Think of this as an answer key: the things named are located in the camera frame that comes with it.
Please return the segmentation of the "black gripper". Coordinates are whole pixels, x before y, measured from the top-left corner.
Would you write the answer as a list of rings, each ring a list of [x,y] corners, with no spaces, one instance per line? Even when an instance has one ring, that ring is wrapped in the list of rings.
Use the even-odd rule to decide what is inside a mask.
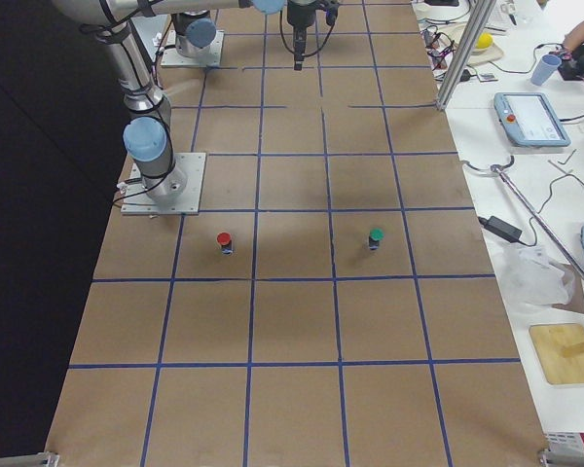
[[[315,23],[315,0],[288,0],[287,22],[293,27],[293,56],[295,71],[303,69],[306,52],[306,29]]]

